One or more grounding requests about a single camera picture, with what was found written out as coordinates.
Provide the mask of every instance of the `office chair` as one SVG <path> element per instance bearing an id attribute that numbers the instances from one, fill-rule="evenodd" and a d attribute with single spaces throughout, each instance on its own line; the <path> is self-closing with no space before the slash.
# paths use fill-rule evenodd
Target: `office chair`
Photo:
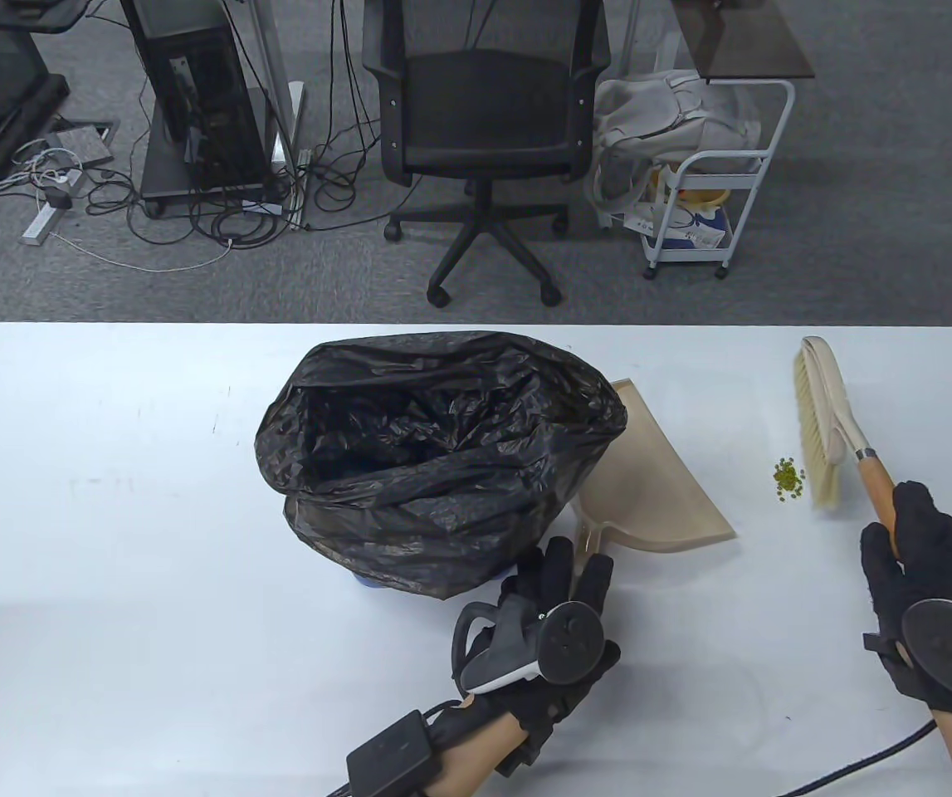
<path id="1" fill-rule="evenodd" d="M 463 225 L 427 283 L 442 288 L 480 232 L 489 232 L 541 285 L 548 307 L 559 288 L 507 227 L 553 217 L 568 231 L 566 204 L 497 205 L 496 179 L 589 170 L 593 88 L 611 54 L 602 0 L 365 0 L 362 61 L 380 84 L 380 152 L 394 183 L 414 174 L 465 179 L 471 203 L 397 210 L 383 230 L 401 239 L 403 221 Z"/>

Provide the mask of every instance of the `wooden brush handle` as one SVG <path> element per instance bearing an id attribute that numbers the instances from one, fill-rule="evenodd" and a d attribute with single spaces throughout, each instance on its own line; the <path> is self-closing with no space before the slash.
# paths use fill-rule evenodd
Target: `wooden brush handle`
<path id="1" fill-rule="evenodd" d="M 889 529 L 889 543 L 892 545 L 892 554 L 896 561 L 900 561 L 900 548 L 896 547 L 896 508 L 892 502 L 892 490 L 896 484 L 892 481 L 885 464 L 877 457 L 866 457 L 859 460 L 859 476 L 867 495 L 874 505 L 874 512 L 882 526 Z"/>

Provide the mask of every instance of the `brush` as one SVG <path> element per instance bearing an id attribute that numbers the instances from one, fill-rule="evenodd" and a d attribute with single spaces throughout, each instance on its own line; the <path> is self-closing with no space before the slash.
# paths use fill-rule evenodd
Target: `brush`
<path id="1" fill-rule="evenodd" d="M 878 520 L 889 529 L 893 554 L 900 559 L 896 547 L 896 509 L 892 504 L 895 485 L 852 416 L 844 379 L 829 344 L 818 337 L 804 338 L 793 362 L 793 376 L 801 417 L 804 467 L 814 504 L 826 508 L 839 504 L 839 468 L 851 454 L 856 458 Z"/>

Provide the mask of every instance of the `hand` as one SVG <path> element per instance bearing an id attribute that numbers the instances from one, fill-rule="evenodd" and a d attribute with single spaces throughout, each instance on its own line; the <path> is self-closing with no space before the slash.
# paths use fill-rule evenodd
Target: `hand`
<path id="1" fill-rule="evenodd" d="M 501 601 L 516 593 L 534 601 L 541 614 L 565 603 L 566 600 L 581 600 L 594 611 L 601 614 L 604 609 L 605 594 L 612 581 L 613 561 L 607 555 L 594 554 L 587 562 L 579 581 L 571 593 L 571 576 L 574 570 L 574 547 L 565 536 L 555 536 L 545 548 L 545 554 L 534 548 L 519 561 L 515 576 L 506 578 L 501 586 Z M 486 649 L 491 644 L 494 628 L 486 628 L 476 635 L 469 649 L 469 656 Z M 532 764 L 541 751 L 545 740 L 553 732 L 553 726 L 575 710 L 589 694 L 590 687 L 615 667 L 619 661 L 619 645 L 605 642 L 604 653 L 592 672 L 578 683 L 569 686 L 555 686 L 543 678 L 518 681 L 507 687 L 484 694 L 475 695 L 472 706 L 487 710 L 491 715 L 510 713 L 519 721 L 520 727 L 528 733 L 528 739 L 507 756 L 498 767 L 499 773 L 510 775 L 519 764 Z"/>
<path id="2" fill-rule="evenodd" d="M 938 511 L 930 491 L 919 482 L 900 483 L 892 497 L 901 562 L 896 561 L 889 532 L 881 523 L 864 528 L 860 541 L 863 574 L 881 635 L 906 656 L 893 657 L 892 652 L 879 650 L 881 663 L 901 694 L 926 702 L 934 711 L 952 712 L 952 691 L 913 664 L 901 632 L 904 612 L 913 604 L 925 599 L 952 600 L 952 517 Z"/>

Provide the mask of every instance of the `white cart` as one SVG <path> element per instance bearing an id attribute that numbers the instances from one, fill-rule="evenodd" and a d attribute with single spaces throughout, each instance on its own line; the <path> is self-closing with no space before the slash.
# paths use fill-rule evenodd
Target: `white cart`
<path id="1" fill-rule="evenodd" d="M 759 186 L 764 181 L 768 167 L 771 165 L 771 159 L 774 157 L 776 149 L 779 147 L 779 141 L 782 140 L 782 133 L 786 129 L 789 116 L 792 114 L 793 104 L 797 99 L 797 90 L 793 84 L 787 80 L 768 79 L 768 80 L 715 80 L 717 85 L 736 85 L 736 86 L 777 86 L 786 95 L 786 102 L 779 115 L 778 124 L 775 125 L 774 133 L 771 136 L 770 143 L 765 149 L 705 149 L 703 152 L 695 153 L 685 159 L 680 164 L 677 171 L 663 169 L 661 179 L 665 179 L 666 186 L 670 189 L 670 196 L 666 201 L 666 207 L 662 213 L 658 213 L 661 219 L 671 219 L 674 208 L 676 208 L 678 193 L 681 190 L 691 189 L 715 189 L 715 190 L 744 190 L 748 191 L 745 197 L 745 208 L 741 210 L 738 216 L 737 227 L 730 224 L 730 217 L 726 218 L 726 235 L 723 236 L 718 247 L 715 249 L 665 249 L 664 238 L 666 235 L 666 224 L 658 224 L 656 235 L 638 234 L 642 239 L 642 250 L 646 253 L 646 259 L 649 265 L 646 266 L 642 276 L 651 280 L 657 276 L 657 267 L 662 262 L 699 262 L 710 263 L 718 262 L 719 268 L 715 269 L 715 276 L 723 280 L 730 273 L 730 259 L 734 257 L 734 251 L 737 249 L 738 241 L 741 239 L 741 233 L 745 230 L 745 224 L 749 220 L 749 213 L 752 212 L 753 202 L 756 201 L 756 193 Z M 734 163 L 749 162 L 752 163 L 752 169 L 744 174 L 698 174 L 692 171 L 696 164 L 701 162 L 712 162 L 722 159 L 733 160 Z M 598 224 L 602 229 L 612 228 L 616 222 L 622 223 L 622 213 L 601 213 L 598 212 Z"/>

